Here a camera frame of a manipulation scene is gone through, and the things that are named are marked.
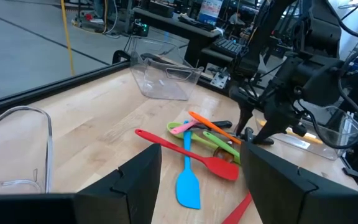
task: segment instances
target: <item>wooden table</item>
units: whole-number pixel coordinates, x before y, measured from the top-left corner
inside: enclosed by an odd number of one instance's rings
[[[166,131],[170,121],[190,119],[195,111],[217,121],[228,119],[236,125],[237,103],[215,92],[196,86],[188,101],[154,100],[144,97],[129,69],[76,87],[34,103],[51,117],[53,123],[53,191],[76,192],[99,180],[134,157],[150,143],[134,134],[142,128],[176,144],[181,140]],[[256,130],[255,119],[248,126]],[[208,148],[193,144],[192,150],[211,156]],[[266,150],[335,182],[358,189],[345,176],[340,160],[329,161],[312,153],[277,141]],[[175,183],[183,170],[183,157],[162,150],[161,182],[153,223],[221,223],[246,195],[242,172],[235,182],[210,173],[192,160],[200,182],[201,210],[182,207],[176,200]],[[262,223],[252,202],[241,223]]]

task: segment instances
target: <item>clear plastic container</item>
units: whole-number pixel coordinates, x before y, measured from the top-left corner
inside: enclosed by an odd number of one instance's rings
[[[131,72],[143,95],[168,100],[188,100],[203,71],[192,68],[171,43],[133,36]]]
[[[49,115],[29,106],[0,115],[0,194],[48,193],[51,168]]]
[[[322,114],[322,111],[337,112],[335,125],[330,125],[331,128],[319,126],[321,133],[326,138],[328,138],[329,142],[344,146],[357,136],[358,122],[354,120],[349,114],[339,110],[337,107],[328,106],[325,108],[318,108],[315,106],[313,111],[313,114]],[[263,114],[259,112],[254,113],[254,116],[257,128],[260,131],[265,123],[265,118]],[[325,145],[316,134],[316,131],[314,130],[313,124],[311,122],[302,119],[301,123],[304,124],[308,130],[304,137],[300,137],[293,133],[291,128],[287,128],[287,134],[274,134],[272,137],[330,160],[336,160],[346,151],[346,149],[338,150]]]

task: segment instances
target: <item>concrete floor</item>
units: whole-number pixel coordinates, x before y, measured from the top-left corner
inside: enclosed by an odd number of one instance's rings
[[[0,0],[0,97],[45,85],[70,76],[70,64],[59,0]],[[67,11],[75,74],[111,64],[127,37],[112,39],[71,25],[74,11]],[[188,40],[150,29],[149,37],[181,46]],[[186,47],[180,50],[184,55]]]

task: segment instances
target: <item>red utensil handle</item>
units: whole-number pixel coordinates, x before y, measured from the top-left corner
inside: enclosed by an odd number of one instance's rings
[[[233,212],[230,213],[228,217],[222,222],[222,224],[236,224],[239,223],[242,214],[247,210],[248,205],[252,201],[252,196],[248,192],[245,199],[237,206],[236,209],[233,210]]]
[[[218,126],[216,126],[215,124],[213,124],[212,122],[210,122],[208,119],[202,117],[201,115],[193,112],[193,111],[189,111],[190,116],[194,117],[194,119],[196,119],[197,121],[205,124],[206,126],[214,129],[215,131],[217,131],[220,134],[223,134],[224,136],[226,136],[227,138],[229,138],[230,140],[234,141],[237,144],[241,144],[241,141],[238,140],[237,138],[231,136],[230,134],[226,133],[225,131],[223,131],[222,129],[220,129]]]
[[[186,156],[190,156],[191,158],[194,158],[194,159],[204,163],[204,157],[194,154],[192,152],[186,151],[184,148],[179,147],[179,146],[175,145],[174,143],[168,142],[167,140],[160,138],[160,137],[156,136],[155,134],[152,134],[150,132],[147,132],[147,131],[144,131],[141,129],[136,129],[135,133],[138,136],[140,136],[150,142],[159,143],[164,147],[167,147],[167,148],[172,149],[176,152],[182,153]]]

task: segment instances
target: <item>blue spatula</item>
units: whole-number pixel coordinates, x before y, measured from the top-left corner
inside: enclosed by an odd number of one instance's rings
[[[185,149],[190,151],[191,148],[191,131],[183,133]],[[201,208],[200,184],[197,177],[191,171],[190,157],[185,156],[185,169],[177,179],[177,199],[184,207]]]

